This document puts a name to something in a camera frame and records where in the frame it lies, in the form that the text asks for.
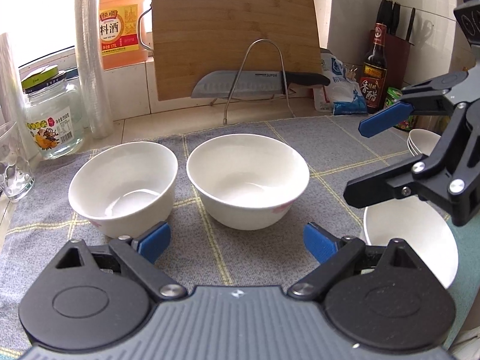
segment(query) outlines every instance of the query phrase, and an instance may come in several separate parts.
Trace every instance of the wooden cutting board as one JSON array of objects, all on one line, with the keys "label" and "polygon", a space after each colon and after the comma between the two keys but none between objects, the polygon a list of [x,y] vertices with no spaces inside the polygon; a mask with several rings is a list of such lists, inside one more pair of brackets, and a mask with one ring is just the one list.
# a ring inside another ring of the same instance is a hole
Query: wooden cutting board
[{"label": "wooden cutting board", "polygon": [[[206,74],[238,70],[252,42],[275,42],[285,69],[321,73],[314,0],[152,0],[158,99],[190,97]],[[275,47],[253,47],[246,70],[279,71]]]}]

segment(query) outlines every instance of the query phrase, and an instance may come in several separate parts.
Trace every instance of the screw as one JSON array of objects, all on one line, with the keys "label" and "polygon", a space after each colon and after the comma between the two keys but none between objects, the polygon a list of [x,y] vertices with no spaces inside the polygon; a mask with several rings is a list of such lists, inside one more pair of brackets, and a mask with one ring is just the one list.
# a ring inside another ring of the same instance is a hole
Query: screw
[{"label": "screw", "polygon": [[402,188],[402,196],[410,196],[410,194],[412,193],[412,190],[409,188],[409,187],[403,187]]},{"label": "screw", "polygon": [[465,188],[465,181],[459,179],[459,178],[456,178],[455,180],[453,180],[450,185],[448,186],[448,189],[450,190],[450,192],[452,193],[459,193],[459,192],[462,192],[463,191],[463,188]]},{"label": "screw", "polygon": [[180,298],[186,293],[186,289],[180,284],[167,284],[160,288],[160,294],[167,298]]},{"label": "screw", "polygon": [[298,296],[308,296],[314,292],[315,287],[310,283],[296,283],[292,286],[292,292]]},{"label": "screw", "polygon": [[425,163],[422,161],[414,163],[412,166],[413,173],[420,173],[423,169],[425,169]]}]

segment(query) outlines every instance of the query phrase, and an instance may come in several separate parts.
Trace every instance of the glass cup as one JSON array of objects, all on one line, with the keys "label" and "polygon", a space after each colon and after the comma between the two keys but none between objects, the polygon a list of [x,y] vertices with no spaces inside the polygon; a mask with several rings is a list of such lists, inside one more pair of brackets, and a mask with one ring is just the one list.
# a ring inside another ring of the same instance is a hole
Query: glass cup
[{"label": "glass cup", "polygon": [[0,126],[0,188],[12,202],[32,189],[35,178],[26,159],[16,122]]}]

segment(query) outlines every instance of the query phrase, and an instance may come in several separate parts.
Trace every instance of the yellow label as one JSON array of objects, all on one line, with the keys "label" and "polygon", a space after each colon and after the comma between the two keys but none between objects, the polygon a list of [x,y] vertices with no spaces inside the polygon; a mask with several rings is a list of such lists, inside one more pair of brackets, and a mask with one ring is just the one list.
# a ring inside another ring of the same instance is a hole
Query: yellow label
[{"label": "yellow label", "polygon": [[138,5],[124,5],[100,11],[102,55],[138,50]]},{"label": "yellow label", "polygon": [[381,79],[385,75],[385,70],[378,69],[377,67],[373,67],[369,64],[365,64],[363,73],[368,74],[371,77],[375,77],[376,79]]}]

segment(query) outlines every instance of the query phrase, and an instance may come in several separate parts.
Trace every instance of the knife block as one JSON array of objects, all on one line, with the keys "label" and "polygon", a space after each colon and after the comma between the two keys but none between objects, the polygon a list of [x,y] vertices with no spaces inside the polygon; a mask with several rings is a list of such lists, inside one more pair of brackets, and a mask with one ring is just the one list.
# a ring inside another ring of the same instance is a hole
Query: knife block
[{"label": "knife block", "polygon": [[[370,45],[374,42],[374,30],[370,31]],[[385,58],[387,59],[387,76],[380,100],[381,108],[385,104],[385,97],[388,87],[402,89],[403,79],[409,61],[411,43],[398,36],[386,34],[385,36]]]}]

